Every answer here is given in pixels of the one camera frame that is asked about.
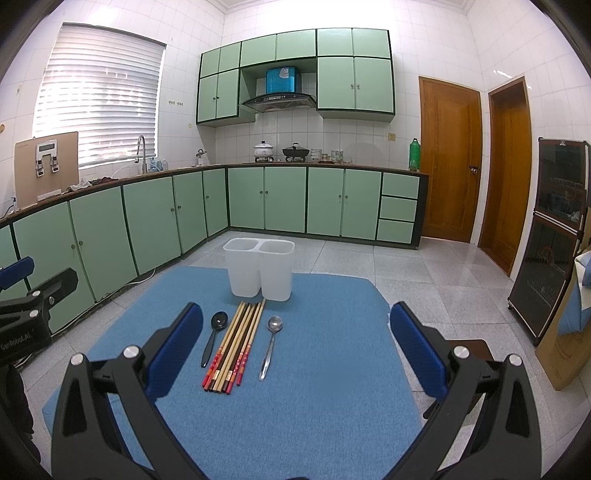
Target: metal bolt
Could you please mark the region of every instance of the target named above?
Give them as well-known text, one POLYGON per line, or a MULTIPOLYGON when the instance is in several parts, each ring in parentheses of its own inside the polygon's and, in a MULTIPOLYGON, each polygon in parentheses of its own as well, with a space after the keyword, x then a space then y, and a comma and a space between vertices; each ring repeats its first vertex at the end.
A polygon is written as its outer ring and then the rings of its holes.
POLYGON ((470 350, 463 345, 458 345, 453 349, 453 354, 458 358, 468 358, 470 356, 470 350))
POLYGON ((84 361, 84 355, 82 355, 81 353, 75 353, 70 358, 70 363, 72 365, 80 365, 83 361, 84 361))
POLYGON ((512 353, 509 355, 509 363, 518 367, 523 363, 523 360, 516 353, 512 353))
POLYGON ((135 346, 135 345, 129 345, 125 347, 125 350, 123 350, 123 356, 125 358, 135 358, 138 356, 139 353, 139 347, 135 346))

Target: range hood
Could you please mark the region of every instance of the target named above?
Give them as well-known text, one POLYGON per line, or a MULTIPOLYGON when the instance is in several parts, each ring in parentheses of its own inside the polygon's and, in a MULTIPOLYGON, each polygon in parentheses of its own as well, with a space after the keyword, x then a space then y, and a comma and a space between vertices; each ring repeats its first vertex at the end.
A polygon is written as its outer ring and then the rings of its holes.
POLYGON ((273 112, 286 108, 316 108, 316 99, 307 93, 265 93, 243 103, 257 112, 273 112))

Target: metal spoon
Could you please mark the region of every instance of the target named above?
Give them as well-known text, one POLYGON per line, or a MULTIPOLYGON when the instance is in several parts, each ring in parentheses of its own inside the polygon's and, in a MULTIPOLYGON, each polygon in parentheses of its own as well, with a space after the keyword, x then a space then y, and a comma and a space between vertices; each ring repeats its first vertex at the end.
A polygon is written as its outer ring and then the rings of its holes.
POLYGON ((261 365, 261 374, 259 375, 259 380, 264 380, 267 374, 267 370, 269 370, 269 364, 271 363, 271 354, 273 353, 273 345, 275 345, 275 334, 281 330, 283 327, 283 320, 281 317, 277 315, 273 315, 267 324, 267 328, 271 332, 271 341, 269 342, 269 348, 267 348, 267 354, 265 355, 265 360, 261 365))
POLYGON ((209 336, 203 356, 201 357, 201 366, 206 367, 209 362, 209 357, 212 355, 213 343, 216 340, 216 334, 226 328, 228 323, 228 314, 226 312, 217 312, 212 317, 212 334, 209 336))

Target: silver spoon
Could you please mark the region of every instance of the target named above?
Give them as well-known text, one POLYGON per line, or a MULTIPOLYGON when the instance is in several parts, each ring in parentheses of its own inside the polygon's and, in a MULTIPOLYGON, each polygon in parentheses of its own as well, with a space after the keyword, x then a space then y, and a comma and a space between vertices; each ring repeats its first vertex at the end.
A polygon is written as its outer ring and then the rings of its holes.
POLYGON ((271 341, 269 342, 269 348, 267 348, 265 360, 261 365, 261 374, 259 375, 259 380, 264 380, 267 374, 267 370, 269 370, 269 364, 271 363, 271 354, 273 353, 273 345, 275 345, 275 334, 279 332, 279 330, 281 330, 282 327, 283 320, 281 320, 281 317, 278 317, 277 315, 273 315, 267 323, 267 328, 271 332, 271 341))

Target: window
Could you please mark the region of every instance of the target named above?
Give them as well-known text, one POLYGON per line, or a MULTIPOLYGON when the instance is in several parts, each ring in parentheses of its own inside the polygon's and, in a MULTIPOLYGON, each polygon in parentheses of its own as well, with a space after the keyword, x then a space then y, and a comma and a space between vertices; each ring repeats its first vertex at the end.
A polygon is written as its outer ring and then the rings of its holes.
POLYGON ((157 152, 158 93, 165 45, 89 25, 64 24, 41 82, 33 136, 78 131, 80 166, 157 152))

